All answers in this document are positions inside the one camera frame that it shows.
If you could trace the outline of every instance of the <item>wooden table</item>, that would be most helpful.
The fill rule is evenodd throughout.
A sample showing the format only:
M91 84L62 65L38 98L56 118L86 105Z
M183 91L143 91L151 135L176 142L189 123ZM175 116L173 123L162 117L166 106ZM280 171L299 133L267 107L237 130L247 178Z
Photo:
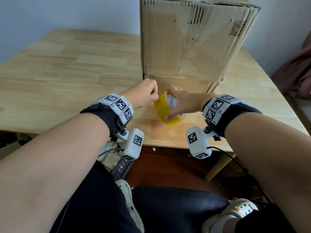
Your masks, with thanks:
M119 94L142 80L140 64L139 35L54 30L0 65L0 130L41 134L92 101ZM263 114L307 133L270 78L244 50L215 93L244 99ZM188 148L185 132L191 126L206 126L201 113L189 114L169 127L150 104L135 110L127 128L141 129L144 145ZM209 142L232 152L225 139ZM229 162L222 159L212 175Z

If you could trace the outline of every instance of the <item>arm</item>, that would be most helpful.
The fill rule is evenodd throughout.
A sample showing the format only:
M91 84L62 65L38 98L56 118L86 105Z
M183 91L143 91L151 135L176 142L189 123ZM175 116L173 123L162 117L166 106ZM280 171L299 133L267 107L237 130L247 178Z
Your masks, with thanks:
M194 94L171 86L178 105L167 115L202 112L215 94ZM311 137L270 117L244 113L225 130L226 140L273 198L297 232L310 232Z
M154 80L122 94L138 108L158 99ZM0 161L0 232L49 232L109 138L96 115L79 114Z

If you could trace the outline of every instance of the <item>wooden floor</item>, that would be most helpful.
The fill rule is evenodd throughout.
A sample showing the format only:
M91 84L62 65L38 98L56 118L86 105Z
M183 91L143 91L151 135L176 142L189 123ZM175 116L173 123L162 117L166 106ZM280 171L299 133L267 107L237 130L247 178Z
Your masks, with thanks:
M188 149L155 148L143 146L126 176L131 187L159 185L194 189L232 197L249 197L249 183L245 178L215 176L210 182L204 177L219 158L219 152L200 160L188 156Z

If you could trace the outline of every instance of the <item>black wrist strap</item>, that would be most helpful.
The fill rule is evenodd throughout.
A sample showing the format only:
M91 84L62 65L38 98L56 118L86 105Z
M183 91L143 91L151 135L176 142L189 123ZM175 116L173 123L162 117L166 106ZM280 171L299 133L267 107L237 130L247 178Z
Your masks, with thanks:
M109 137L115 136L118 132L120 132L122 129L125 128L126 124L123 125L122 122L119 119L119 116L117 116L110 106L103 105L103 104L95 104L91 105L90 107L87 107L86 109L82 110L80 114L82 113L92 113L100 117L108 126L110 135Z
M204 111L205 106L207 106L210 101L211 100L209 100L203 106L202 111ZM209 126L213 127L214 132L216 132L219 136L222 136L225 138L225 130L226 130L226 127L228 126L228 124L237 116L239 116L243 113L247 113L247 112L255 112L255 113L261 114L261 112L258 109L251 107L249 105L245 105L245 104L240 102L240 103L237 103L234 105L230 105L230 107L227 109L227 111L225 113L223 113L223 115L222 115L222 117L221 117L221 119L217 125L213 125L208 120L206 120L206 122Z

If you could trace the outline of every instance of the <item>black pants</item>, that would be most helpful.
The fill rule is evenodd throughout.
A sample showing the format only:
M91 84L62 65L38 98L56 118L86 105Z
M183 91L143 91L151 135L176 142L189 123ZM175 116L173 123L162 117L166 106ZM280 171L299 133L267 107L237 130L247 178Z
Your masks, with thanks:
M126 207L126 201L122 191L115 184L111 174L98 161L95 162L88 175L82 181L76 192L72 195L66 210L66 214L64 215L66 207L67 205L64 206L63 210L55 220L55 223L53 224L53 227L50 231L51 233L57 232L58 228L59 233L140 233L140 230L136 227ZM200 227L197 227L196 230L193 230L193 228L192 230L185 229L184 232L199 231ZM154 232L165 233L167 231L166 229L160 229ZM294 231L279 208L276 205L271 205L269 208L262 212L253 211L245 218L241 219L237 223L235 233L244 232L262 233Z

